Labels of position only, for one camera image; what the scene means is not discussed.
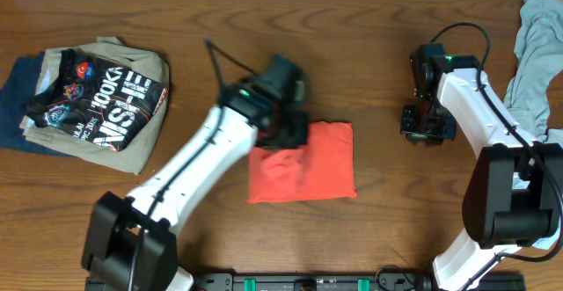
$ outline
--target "red fabric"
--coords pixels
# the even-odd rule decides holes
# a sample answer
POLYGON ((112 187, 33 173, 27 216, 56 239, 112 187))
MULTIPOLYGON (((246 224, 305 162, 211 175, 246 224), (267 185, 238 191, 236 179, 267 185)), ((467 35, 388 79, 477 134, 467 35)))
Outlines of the red fabric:
POLYGON ((355 198, 349 123, 311 123, 300 149, 250 153, 249 203, 355 198))

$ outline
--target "light blue towel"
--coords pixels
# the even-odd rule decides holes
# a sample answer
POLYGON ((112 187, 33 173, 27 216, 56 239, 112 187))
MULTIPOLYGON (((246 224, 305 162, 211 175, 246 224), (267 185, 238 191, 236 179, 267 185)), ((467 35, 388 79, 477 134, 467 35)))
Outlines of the light blue towel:
MULTIPOLYGON (((540 142, 558 142, 563 147, 563 130, 547 129, 550 113, 545 95, 551 80, 563 69, 563 1, 524 0, 520 16, 522 27, 514 48, 518 71, 508 84, 504 105, 540 142)), ((518 181, 514 188, 527 186, 518 181)), ((534 247, 547 250, 558 236, 559 229, 554 236, 539 239, 534 247)))

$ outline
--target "beige cloth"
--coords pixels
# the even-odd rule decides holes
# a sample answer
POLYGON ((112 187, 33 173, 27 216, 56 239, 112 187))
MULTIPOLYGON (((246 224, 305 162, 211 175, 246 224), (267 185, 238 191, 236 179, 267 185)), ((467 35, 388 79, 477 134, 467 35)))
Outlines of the beige cloth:
MULTIPOLYGON (((95 55, 127 66, 133 71, 168 88, 170 75, 168 65, 153 52, 124 47, 116 38, 97 38, 96 43, 73 48, 78 52, 81 51, 88 55, 95 55)), ((64 49, 67 48, 52 48, 45 51, 45 58, 41 66, 40 78, 35 94, 40 93, 42 91, 41 88, 45 87, 45 84, 42 85, 42 83, 46 77, 46 83, 48 84, 53 83, 58 77, 61 51, 64 49)), ((25 130, 24 136, 30 142, 80 157, 95 164, 139 174, 147 160, 149 160, 150 152, 157 142, 160 126, 165 117, 167 102, 168 97, 166 97, 166 100, 158 108, 147 125, 143 127, 124 150, 119 152, 114 152, 108 147, 100 147, 91 142, 77 139, 54 127, 38 128, 35 125, 28 125, 30 119, 27 117, 21 122, 20 127, 25 130)))

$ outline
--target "navy blue cloth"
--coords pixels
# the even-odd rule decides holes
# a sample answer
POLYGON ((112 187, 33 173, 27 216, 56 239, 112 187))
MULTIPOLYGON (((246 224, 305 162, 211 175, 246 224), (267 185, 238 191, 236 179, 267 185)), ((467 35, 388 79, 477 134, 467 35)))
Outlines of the navy blue cloth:
POLYGON ((0 148, 17 149, 37 154, 67 156, 26 141, 19 123, 26 113, 26 101, 35 94, 39 80, 43 53, 37 58, 19 57, 11 69, 10 77, 0 90, 0 148))

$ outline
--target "wood grain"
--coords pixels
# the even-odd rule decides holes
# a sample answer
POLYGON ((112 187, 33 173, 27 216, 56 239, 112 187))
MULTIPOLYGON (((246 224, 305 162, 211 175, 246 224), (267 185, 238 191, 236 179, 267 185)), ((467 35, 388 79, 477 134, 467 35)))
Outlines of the wood grain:
MULTIPOLYGON (((125 195, 162 167, 214 102, 203 35, 256 69, 278 53, 306 70, 311 117, 353 123, 358 197, 249 205, 242 160, 194 212, 179 239, 181 263, 196 273, 424 266, 463 228, 460 204, 475 158, 462 134, 428 148, 398 133, 401 108, 413 97, 408 56, 447 24, 482 24, 493 40, 486 71, 503 96, 516 69, 522 0, 3 0, 1 6, 0 82, 18 56, 96 36, 154 50, 171 67, 170 107, 142 176, 0 149, 0 289, 79 290, 92 204, 106 190, 125 195)), ((443 43, 449 52, 478 55, 484 45, 463 28, 443 43)), ((243 75, 225 69, 231 79, 243 75)), ((559 80, 549 91, 553 126, 563 125, 559 80)), ((524 273, 529 290, 561 290, 562 267, 559 256, 534 265, 507 260, 500 269, 524 273)))

